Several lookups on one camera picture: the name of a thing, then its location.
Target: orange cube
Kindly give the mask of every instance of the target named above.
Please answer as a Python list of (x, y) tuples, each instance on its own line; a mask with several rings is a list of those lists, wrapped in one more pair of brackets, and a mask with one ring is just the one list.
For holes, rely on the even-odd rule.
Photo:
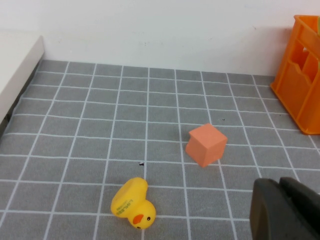
[(201, 167), (204, 168), (223, 156), (228, 138), (210, 123), (190, 131), (189, 134), (190, 140), (185, 151)]

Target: white wall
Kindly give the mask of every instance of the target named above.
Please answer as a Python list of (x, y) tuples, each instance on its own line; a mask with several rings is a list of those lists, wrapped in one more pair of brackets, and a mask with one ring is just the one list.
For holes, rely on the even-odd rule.
[(37, 31), (45, 58), (274, 75), (293, 15), (319, 0), (1, 0), (0, 28)]

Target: white grid line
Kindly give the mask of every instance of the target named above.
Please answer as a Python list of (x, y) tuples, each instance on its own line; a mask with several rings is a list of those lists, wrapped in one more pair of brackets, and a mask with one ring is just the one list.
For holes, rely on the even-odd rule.
[(315, 141), (313, 140), (313, 138), (312, 138), (310, 135), (309, 135), (309, 138), (310, 138), (313, 146), (315, 147), (315, 149), (317, 150), (317, 152), (318, 152), (318, 154), (319, 154), (319, 156), (320, 156), (320, 150), (319, 150), (319, 148), (317, 148), (317, 145), (316, 145)]
[(184, 190), (184, 201), (185, 201), (185, 215), (186, 215), (186, 225), (188, 231), (188, 239), (191, 240), (191, 225), (190, 225), (190, 215), (189, 215), (189, 204), (188, 204), (188, 193), (187, 193), (187, 182), (186, 182), (186, 171), (185, 171), (185, 161), (184, 161), (184, 150), (182, 146), (182, 134), (180, 125), (180, 111), (179, 111), (179, 98), (178, 98), (178, 85), (177, 85), (177, 72), (174, 70), (174, 85), (175, 85), (175, 98), (176, 98), (176, 111), (178, 119), (179, 128), (179, 141), (180, 141), (180, 154), (182, 163), (182, 178), (183, 178), (183, 190)]
[[(95, 101), (89, 101), (90, 104), (104, 104), (104, 105), (115, 105), (114, 103), (105, 103), (105, 102), (95, 102)], [(136, 104), (123, 104), (119, 103), (119, 106), (128, 106), (128, 107), (146, 107), (146, 105), (136, 105)], [(157, 106), (157, 105), (149, 105), (151, 108), (167, 108), (167, 109), (176, 109), (176, 106)], [(189, 109), (189, 110), (207, 110), (206, 108), (199, 108), (199, 107), (179, 107), (179, 109)], [(233, 109), (216, 109), (216, 108), (210, 108), (210, 110), (213, 111), (221, 111), (221, 112), (237, 112), (237, 110)], [(240, 113), (251, 113), (251, 114), (266, 114), (265, 111), (243, 111), (239, 110)], [(289, 115), (288, 113), (283, 112), (269, 112), (270, 114), (281, 114), (281, 115)], [(34, 114), (34, 113), (16, 113), (14, 116), (44, 116), (43, 114)], [(70, 117), (70, 116), (57, 116), (57, 115), (48, 115), (49, 117), (57, 117), (57, 118), (70, 118), (70, 119), (79, 119), (78, 117)]]
[[(31, 84), (29, 86), (35, 86), (35, 87), (49, 87), (49, 88), (57, 88), (58, 86), (55, 85), (41, 85), (41, 84)], [(61, 88), (69, 88), (69, 89), (89, 89), (88, 87), (81, 87), (81, 86), (61, 86)], [(97, 87), (92, 87), (92, 90), (101, 90), (101, 91), (112, 91), (116, 92), (118, 90), (112, 89), (112, 88), (97, 88)], [(133, 93), (147, 93), (147, 91), (142, 91), (142, 90), (128, 90), (128, 89), (121, 89), (121, 92), (133, 92)], [(166, 95), (175, 95), (174, 92), (162, 92), (162, 91), (150, 91), (149, 93), (151, 94), (166, 94)], [(179, 92), (177, 93), (178, 95), (188, 95), (188, 96), (203, 96), (203, 94), (198, 94), (198, 93), (183, 93)], [(208, 97), (220, 97), (220, 98), (232, 98), (231, 95), (211, 95), (208, 94)], [(259, 97), (256, 96), (234, 96), (236, 99), (260, 99)], [(51, 99), (49, 98), (36, 98), (36, 97), (24, 97), (23, 99), (29, 99), (29, 100), (40, 100), (40, 101), (50, 101)], [(276, 98), (269, 98), (269, 97), (264, 97), (263, 99), (266, 100), (277, 100)], [(84, 102), (81, 100), (55, 100), (56, 102)]]
[[(116, 96), (114, 116), (113, 116), (111, 133), (110, 133), (110, 140), (109, 140), (109, 146), (108, 146), (108, 153), (107, 153), (107, 156), (106, 156), (106, 163), (105, 163), (105, 167), (104, 167), (103, 183), (105, 183), (106, 179), (107, 179), (107, 172), (108, 172), (108, 165), (109, 165), (109, 159), (110, 159), (111, 145), (112, 145), (112, 140), (113, 140), (113, 135), (114, 135), (114, 130), (115, 130), (115, 123), (116, 123), (116, 117), (117, 117), (117, 109), (118, 109), (118, 103), (119, 103), (119, 96), (120, 96), (120, 89), (121, 89), (123, 73), (124, 73), (124, 66), (121, 67), (120, 82), (119, 82), (118, 93), (117, 93), (117, 96)], [(101, 193), (100, 193), (100, 199), (99, 199), (99, 205), (98, 205), (98, 214), (101, 213), (101, 207), (102, 207), (102, 202), (103, 202), (103, 198), (104, 198), (104, 192), (105, 192), (105, 187), (102, 186), (101, 187)], [(99, 215), (97, 215), (96, 216), (96, 220), (95, 220), (95, 225), (94, 225), (93, 240), (95, 240), (97, 238), (99, 220), (100, 220)]]
[[(227, 73), (226, 73), (226, 79), (227, 79), (228, 83), (230, 83), (229, 76), (228, 76)], [(238, 104), (237, 104), (236, 99), (234, 98), (234, 92), (233, 92), (230, 84), (229, 84), (229, 88), (230, 88), (230, 91), (231, 91), (231, 95), (232, 95), (232, 97), (233, 97), (233, 101), (234, 101), (234, 104), (235, 104), (235, 108), (236, 108), (236, 110), (237, 110), (237, 112), (238, 112), (238, 116), (239, 116), (239, 119), (240, 119), (240, 121), (241, 121), (241, 125), (242, 125), (242, 127), (243, 127), (243, 132), (244, 132), (244, 135), (245, 135), (245, 139), (246, 139), (246, 141), (247, 141), (247, 143), (248, 143), (248, 146), (249, 146), (249, 149), (250, 149), (250, 152), (251, 152), (251, 155), (252, 155), (252, 159), (253, 159), (254, 165), (256, 166), (256, 170), (257, 170), (257, 173), (258, 173), (258, 175), (259, 175), (259, 178), (262, 178), (260, 169), (258, 168), (256, 156), (255, 156), (254, 151), (253, 151), (253, 149), (252, 149), (252, 145), (251, 145), (251, 143), (250, 143), (250, 140), (249, 140), (249, 137), (248, 137), (248, 134), (247, 134), (247, 130), (246, 130), (246, 127), (245, 127), (245, 124), (244, 124), (244, 121), (243, 121), (243, 119), (242, 119), (242, 117), (241, 117), (241, 114), (240, 114), (240, 112), (239, 112)]]
[[(36, 210), (8, 210), (8, 213), (13, 214), (50, 214), (50, 211), (36, 211)], [(54, 215), (82, 215), (82, 216), (106, 216), (114, 217), (111, 213), (94, 213), (94, 212), (65, 212), (65, 211), (55, 211)], [(157, 215), (157, 218), (161, 219), (187, 219), (186, 216), (176, 216), (176, 215)], [(207, 217), (207, 216), (190, 216), (190, 219), (201, 219), (201, 220), (217, 220), (217, 221), (230, 221), (230, 218), (227, 217)], [(237, 222), (249, 222), (248, 218), (234, 218), (234, 221)]]
[[(60, 85), (59, 85), (59, 87), (57, 88), (56, 93), (55, 93), (53, 99), (55, 99), (55, 98), (57, 97), (57, 95), (58, 95), (60, 86), (62, 85), (62, 83), (63, 83), (63, 81), (64, 81), (64, 79), (65, 79), (65, 76), (66, 76), (68, 67), (69, 67), (69, 62), (68, 62), (67, 65), (66, 65), (64, 75), (63, 75), (63, 77), (62, 77), (62, 79), (61, 79)], [(40, 128), (39, 128), (39, 130), (38, 130), (38, 134), (41, 132), (41, 130), (42, 130), (44, 124), (45, 124), (45, 121), (46, 121), (46, 119), (47, 119), (47, 116), (48, 116), (47, 114), (49, 114), (49, 112), (50, 112), (50, 110), (51, 110), (51, 108), (52, 108), (53, 105), (54, 105), (54, 102), (51, 103), (51, 105), (50, 105), (50, 107), (49, 107), (46, 115), (44, 116), (44, 118), (43, 118), (43, 120), (42, 120), (42, 123), (41, 123), (41, 126), (40, 126)], [(36, 143), (37, 143), (37, 141), (38, 141), (38, 138), (39, 138), (39, 135), (37, 135), (37, 136), (35, 137), (34, 141), (33, 141), (33, 144), (32, 144), (32, 146), (31, 146), (31, 149), (30, 149), (30, 151), (29, 151), (29, 154), (28, 154), (28, 156), (27, 156), (27, 158), (26, 158), (26, 160), (25, 160), (25, 162), (24, 162), (23, 168), (22, 168), (21, 173), (20, 173), (20, 175), (19, 175), (19, 177), (18, 177), (18, 181), (16, 182), (16, 184), (15, 184), (13, 190), (12, 190), (12, 193), (11, 193), (11, 196), (10, 196), (10, 198), (9, 198), (9, 201), (8, 201), (8, 203), (7, 203), (7, 205), (6, 205), (5, 211), (4, 211), (4, 213), (3, 213), (3, 215), (2, 215), (2, 217), (1, 217), (1, 219), (0, 219), (0, 228), (2, 227), (2, 224), (3, 224), (3, 222), (4, 222), (4, 220), (5, 220), (5, 217), (6, 217), (6, 213), (7, 213), (7, 211), (9, 210), (9, 207), (10, 207), (10, 205), (11, 205), (11, 203), (12, 203), (12, 201), (13, 201), (13, 198), (14, 198), (14, 196), (15, 196), (15, 194), (16, 194), (17, 188), (18, 188), (18, 186), (19, 186), (19, 181), (21, 180), (21, 178), (22, 178), (22, 176), (23, 176), (23, 174), (24, 174), (24, 172), (25, 172), (25, 170), (26, 170), (26, 168), (27, 168), (27, 165), (28, 165), (28, 162), (29, 162), (31, 153), (33, 152), (33, 150), (34, 150), (34, 148), (35, 148), (35, 146), (36, 146)]]
[[(18, 180), (12, 179), (0, 179), (1, 183), (17, 183)], [(58, 185), (61, 182), (59, 181), (34, 181), (34, 180), (20, 180), (19, 183), (24, 184), (52, 184)], [(62, 185), (76, 185), (76, 186), (111, 186), (111, 187), (122, 187), (123, 184), (119, 183), (97, 183), (97, 182), (73, 182), (73, 181), (64, 181)], [(164, 185), (149, 185), (149, 188), (154, 189), (185, 189), (183, 186), (164, 186)], [(228, 191), (228, 192), (240, 192), (240, 193), (252, 193), (252, 190), (248, 189), (224, 189), (224, 188), (215, 188), (215, 187), (196, 187), (196, 186), (187, 186), (187, 190), (209, 190), (209, 191)]]
[[(28, 155), (19, 155), (19, 154), (0, 154), (0, 157), (25, 157), (27, 158)], [(67, 159), (67, 156), (39, 156), (39, 155), (30, 155), (30, 158), (42, 158), (42, 159)], [(88, 160), (88, 161), (106, 161), (105, 158), (92, 158), (92, 157), (70, 157), (71, 160)], [(112, 159), (110, 158), (109, 161), (113, 162), (133, 162), (133, 163), (140, 163), (143, 162), (143, 159), (133, 160), (133, 159)], [(179, 161), (157, 161), (157, 160), (148, 160), (148, 163), (157, 163), (157, 164), (182, 164)], [(196, 162), (184, 162), (184, 165), (197, 165)], [(211, 163), (209, 166), (219, 166), (216, 163)], [(256, 165), (235, 165), (235, 164), (221, 164), (222, 167), (234, 167), (234, 168), (256, 168)], [(284, 166), (260, 166), (258, 168), (261, 169), (287, 169), (292, 170), (291, 167), (284, 167)], [(303, 171), (316, 171), (319, 172), (320, 168), (299, 168), (295, 167), (295, 170), (303, 170)]]
[[(207, 114), (208, 114), (208, 117), (209, 117), (209, 122), (212, 125), (212, 119), (211, 119), (209, 105), (208, 105), (208, 101), (207, 101), (206, 89), (205, 89), (205, 84), (204, 84), (202, 71), (200, 72), (200, 76), (201, 76), (201, 82), (202, 82), (202, 88), (203, 88), (203, 94), (204, 94), (204, 101), (205, 101), (205, 105), (206, 105), (206, 109), (207, 109)], [(235, 240), (238, 240), (236, 226), (235, 226), (235, 223), (234, 223), (234, 220), (233, 220), (233, 214), (232, 214), (232, 210), (231, 210), (231, 204), (230, 204), (229, 196), (228, 196), (228, 192), (227, 192), (225, 176), (224, 176), (224, 172), (223, 172), (222, 167), (221, 167), (220, 159), (218, 159), (218, 167), (219, 167), (219, 171), (220, 171), (220, 175), (221, 175), (221, 179), (222, 179), (222, 185), (223, 185), (223, 189), (224, 189), (224, 195), (225, 195), (226, 204), (227, 204), (227, 207), (228, 207), (229, 217), (231, 219), (233, 237), (234, 237)]]
[[(132, 122), (132, 123), (143, 123), (143, 124), (172, 124), (172, 125), (179, 125), (177, 122), (160, 122), (160, 121), (138, 121), (138, 120), (115, 120), (116, 122)], [(201, 124), (197, 123), (181, 123), (181, 125), (190, 125), (190, 126), (201, 126)], [(274, 130), (273, 127), (262, 127), (262, 126), (240, 126), (240, 125), (214, 125), (215, 127), (218, 128), (248, 128), (248, 129), (272, 129)], [(277, 130), (281, 131), (291, 131), (291, 132), (299, 132), (297, 129), (284, 129), (284, 128), (277, 128)], [(7, 132), (3, 134), (3, 136), (9, 136), (9, 135), (25, 135), (25, 136), (36, 136), (38, 135), (37, 133), (30, 133), (30, 132)], [(72, 138), (73, 135), (58, 135), (58, 134), (48, 134), (48, 133), (40, 133), (40, 136), (48, 136), (48, 137), (57, 137), (57, 138)], [(83, 139), (109, 139), (109, 137), (104, 137), (104, 136), (76, 136), (77, 138), (83, 138)], [(141, 138), (122, 138), (122, 139), (130, 139), (130, 140), (137, 140), (137, 141), (142, 141), (143, 139)]]
[[(148, 154), (148, 122), (149, 122), (149, 87), (150, 87), (150, 68), (148, 67), (147, 94), (146, 94), (146, 114), (145, 114), (145, 142), (144, 142), (144, 167), (143, 178), (147, 180), (147, 154)], [(145, 239), (145, 230), (141, 231), (141, 240)]]
[(269, 112), (268, 112), (267, 106), (266, 106), (263, 98), (261, 97), (261, 94), (260, 94), (260, 92), (259, 92), (259, 89), (258, 89), (258, 87), (257, 87), (257, 85), (256, 85), (255, 77), (254, 77), (253, 75), (251, 75), (251, 76), (252, 76), (252, 79), (253, 79), (253, 83), (254, 83), (254, 85), (255, 85), (255, 89), (256, 89), (256, 91), (258, 92), (258, 95), (259, 95), (259, 97), (260, 97), (260, 99), (261, 99), (261, 101), (262, 101), (263, 107), (264, 107), (264, 109), (265, 109), (265, 111), (266, 111), (266, 114), (268, 115), (268, 117), (269, 117), (269, 119), (270, 119), (270, 121), (271, 121), (271, 124), (272, 124), (272, 126), (273, 126), (273, 128), (274, 128), (274, 130), (275, 130), (275, 133), (276, 133), (276, 135), (278, 136), (278, 138), (279, 138), (279, 140), (280, 140), (280, 142), (281, 142), (281, 145), (282, 145), (282, 147), (283, 147), (283, 149), (284, 149), (285, 155), (286, 155), (286, 157), (287, 157), (287, 159), (288, 159), (288, 161), (289, 161), (289, 164), (290, 164), (291, 169), (292, 169), (292, 171), (293, 171), (293, 173), (294, 173), (294, 176), (295, 176), (295, 178), (300, 182), (299, 177), (298, 177), (298, 175), (297, 175), (297, 172), (296, 172), (296, 170), (295, 170), (295, 168), (294, 168), (294, 166), (293, 166), (293, 164), (292, 164), (292, 162), (291, 162), (291, 159), (290, 159), (290, 156), (289, 156), (289, 154), (288, 154), (288, 151), (287, 151), (287, 149), (285, 148), (284, 141), (282, 140), (282, 138), (281, 138), (281, 136), (280, 136), (280, 134), (279, 134), (279, 132), (278, 132), (278, 130), (277, 130), (277, 128), (276, 128), (276, 125), (275, 125), (274, 121), (272, 120), (272, 118), (271, 118), (271, 116), (270, 116), (270, 114), (269, 114)]
[(61, 189), (62, 189), (62, 183), (64, 182), (64, 179), (65, 179), (65, 176), (66, 176), (66, 173), (67, 173), (67, 169), (68, 169), (69, 162), (70, 162), (70, 157), (71, 157), (71, 154), (72, 154), (74, 146), (75, 146), (75, 142), (76, 142), (77, 135), (78, 135), (79, 128), (80, 128), (80, 125), (81, 125), (81, 121), (82, 121), (82, 117), (83, 117), (83, 115), (85, 113), (85, 108), (86, 108), (87, 100), (88, 100), (88, 97), (89, 97), (89, 94), (90, 94), (91, 86), (92, 86), (92, 83), (93, 83), (93, 80), (94, 80), (94, 75), (95, 75), (96, 69), (97, 69), (97, 64), (94, 65), (94, 70), (93, 70), (93, 75), (92, 75), (92, 78), (91, 78), (89, 90), (88, 90), (88, 92), (86, 94), (85, 101), (84, 101), (84, 104), (83, 104), (83, 107), (82, 107), (82, 111), (81, 111), (81, 115), (80, 115), (80, 119), (78, 121), (78, 124), (77, 124), (77, 127), (76, 127), (76, 131), (75, 131), (75, 134), (73, 136), (72, 144), (71, 144), (71, 147), (70, 147), (70, 150), (69, 150), (69, 154), (68, 154), (68, 157), (67, 157), (66, 162), (65, 162), (65, 166), (64, 166), (63, 173), (62, 173), (62, 176), (61, 176), (60, 184), (59, 184), (58, 190), (57, 190), (55, 198), (54, 198), (52, 210), (51, 210), (50, 217), (49, 217), (46, 229), (45, 229), (43, 240), (46, 240), (47, 237), (48, 237), (48, 233), (49, 233), (49, 230), (50, 230), (50, 227), (51, 227), (51, 222), (52, 222), (52, 219), (53, 219), (53, 213), (56, 210), (56, 206), (57, 206), (58, 199), (59, 199), (59, 196), (60, 196), (60, 192), (61, 192)]
[[(39, 73), (47, 73), (47, 74), (62, 74), (60, 72), (52, 72), (52, 71), (38, 71)], [(88, 76), (92, 77), (92, 74), (82, 74), (82, 73), (70, 73), (68, 72), (67, 75), (75, 75), (75, 76)], [(95, 75), (95, 77), (104, 77), (104, 78), (117, 78), (119, 79), (120, 76), (111, 76), (111, 75)], [(124, 76), (123, 79), (147, 79), (147, 77), (141, 77), (141, 76)], [(171, 80), (174, 81), (175, 79), (172, 78), (161, 78), (161, 77), (150, 77), (149, 79), (154, 80)], [(177, 81), (184, 81), (184, 82), (196, 82), (200, 83), (200, 80), (186, 80), (186, 79), (176, 79)], [(226, 82), (220, 82), (220, 81), (203, 81), (204, 83), (211, 83), (211, 84), (228, 84)], [(240, 85), (240, 86), (254, 86), (250, 83), (231, 83), (231, 85)], [(268, 85), (260, 84), (259, 87), (268, 87)]]

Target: duck's orange beak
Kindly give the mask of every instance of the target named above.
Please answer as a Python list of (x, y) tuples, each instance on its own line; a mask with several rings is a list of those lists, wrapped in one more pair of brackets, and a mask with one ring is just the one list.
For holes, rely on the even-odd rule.
[(138, 224), (138, 223), (140, 223), (143, 217), (144, 217), (144, 216), (143, 216), (142, 214), (139, 214), (139, 215), (135, 216), (135, 217), (133, 218), (133, 224)]

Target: rubber duck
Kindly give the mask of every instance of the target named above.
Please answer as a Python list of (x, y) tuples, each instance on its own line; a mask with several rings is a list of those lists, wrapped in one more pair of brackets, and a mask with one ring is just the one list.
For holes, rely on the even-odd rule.
[(146, 229), (156, 219), (154, 205), (146, 200), (148, 183), (140, 177), (128, 180), (115, 194), (111, 212), (119, 218), (127, 218), (137, 229)]

